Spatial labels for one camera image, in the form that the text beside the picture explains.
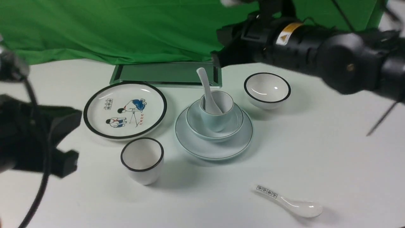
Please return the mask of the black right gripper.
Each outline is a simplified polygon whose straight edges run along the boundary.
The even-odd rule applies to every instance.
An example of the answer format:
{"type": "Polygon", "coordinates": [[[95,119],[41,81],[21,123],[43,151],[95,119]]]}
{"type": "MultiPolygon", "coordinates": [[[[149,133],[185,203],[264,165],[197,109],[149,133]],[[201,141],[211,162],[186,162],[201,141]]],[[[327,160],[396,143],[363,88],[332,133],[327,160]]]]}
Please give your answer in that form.
{"type": "Polygon", "coordinates": [[[219,51],[211,52],[216,68],[263,62],[263,53],[259,49],[260,30],[254,28],[259,19],[259,13],[250,13],[246,20],[216,30],[217,40],[223,46],[219,51]]]}

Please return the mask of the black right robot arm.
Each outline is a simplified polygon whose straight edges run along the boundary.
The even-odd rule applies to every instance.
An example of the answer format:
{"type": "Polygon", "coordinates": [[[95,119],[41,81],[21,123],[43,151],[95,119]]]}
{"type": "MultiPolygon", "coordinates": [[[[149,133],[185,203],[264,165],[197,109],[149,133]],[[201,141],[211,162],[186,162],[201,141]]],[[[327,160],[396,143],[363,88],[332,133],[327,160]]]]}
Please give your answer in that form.
{"type": "Polygon", "coordinates": [[[217,68],[264,63],[321,78],[340,94],[370,91],[404,103],[404,38],[395,31],[345,32],[297,18],[250,14],[217,30],[217,68]]]}

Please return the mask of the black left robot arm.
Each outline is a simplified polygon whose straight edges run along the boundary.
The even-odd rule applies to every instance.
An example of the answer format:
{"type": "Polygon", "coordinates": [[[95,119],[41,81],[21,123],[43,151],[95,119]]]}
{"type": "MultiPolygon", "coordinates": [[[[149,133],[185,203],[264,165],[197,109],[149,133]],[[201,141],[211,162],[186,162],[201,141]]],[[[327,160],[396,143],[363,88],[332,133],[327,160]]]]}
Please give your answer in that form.
{"type": "Polygon", "coordinates": [[[1,82],[23,84],[29,102],[1,95],[1,172],[44,172],[65,178],[77,170],[78,152],[57,148],[79,127],[82,111],[67,106],[38,105],[28,80],[29,65],[1,46],[1,82]]]}

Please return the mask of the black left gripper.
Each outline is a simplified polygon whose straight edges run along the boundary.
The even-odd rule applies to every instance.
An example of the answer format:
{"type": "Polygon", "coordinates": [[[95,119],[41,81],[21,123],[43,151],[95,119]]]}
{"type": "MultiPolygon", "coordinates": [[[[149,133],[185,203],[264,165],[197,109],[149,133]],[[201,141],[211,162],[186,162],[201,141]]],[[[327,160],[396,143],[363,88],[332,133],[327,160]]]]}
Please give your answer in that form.
{"type": "Polygon", "coordinates": [[[43,172],[47,155],[44,139],[49,140],[51,174],[64,178],[77,170],[78,152],[57,148],[65,137],[80,126],[82,111],[64,106],[39,106],[46,133],[34,123],[34,110],[28,102],[1,95],[0,161],[1,172],[19,170],[43,172]]]}

